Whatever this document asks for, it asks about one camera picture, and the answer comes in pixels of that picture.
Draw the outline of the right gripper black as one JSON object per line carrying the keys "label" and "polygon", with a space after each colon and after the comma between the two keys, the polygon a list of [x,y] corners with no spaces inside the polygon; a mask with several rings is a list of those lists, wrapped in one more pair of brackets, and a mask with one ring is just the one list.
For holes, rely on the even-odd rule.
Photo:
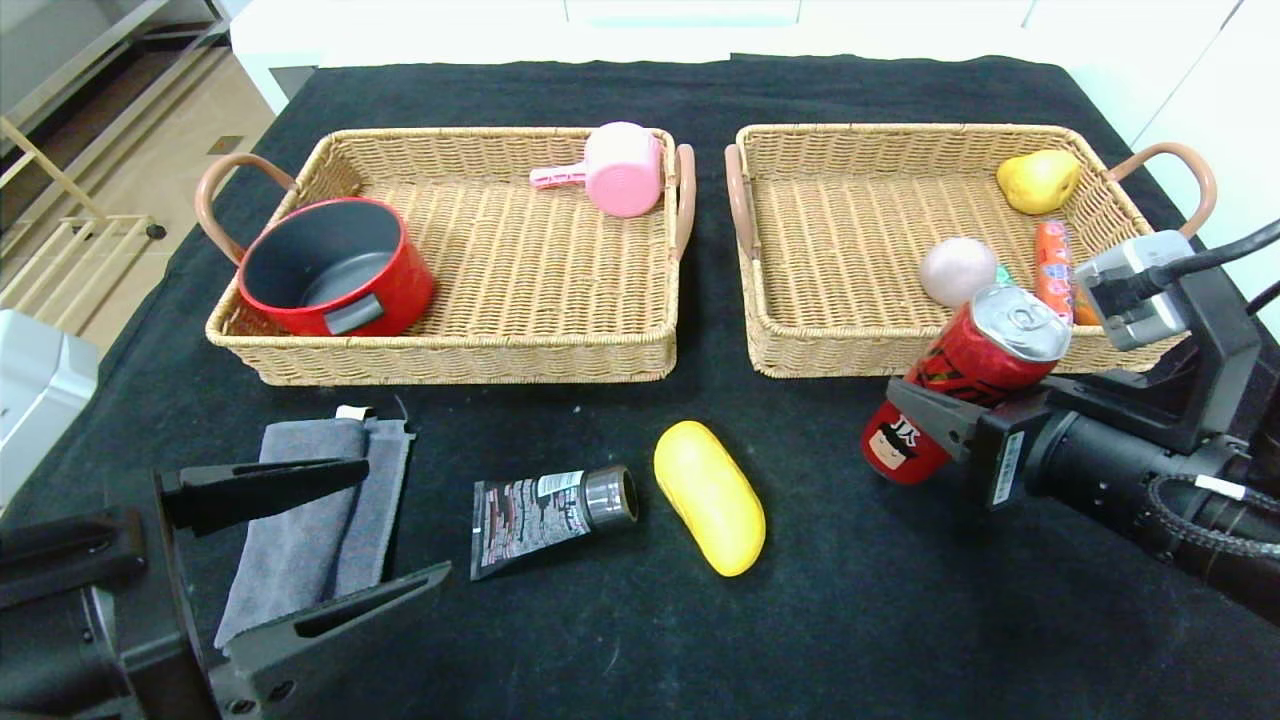
{"label": "right gripper black", "polygon": [[1157,445],[1064,407],[1053,393],[1018,396],[988,411],[893,378],[886,397],[951,460],[968,464],[984,509],[1056,500],[1155,557],[1170,556],[1171,537],[1146,492],[1170,464]]}

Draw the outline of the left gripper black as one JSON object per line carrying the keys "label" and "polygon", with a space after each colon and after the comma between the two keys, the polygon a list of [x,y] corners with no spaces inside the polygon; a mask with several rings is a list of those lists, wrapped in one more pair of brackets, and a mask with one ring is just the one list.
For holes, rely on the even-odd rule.
{"label": "left gripper black", "polygon": [[147,471],[102,509],[3,529],[5,719],[320,719],[433,606],[453,565],[329,600],[202,659],[174,528],[197,537],[356,487],[365,457]]}

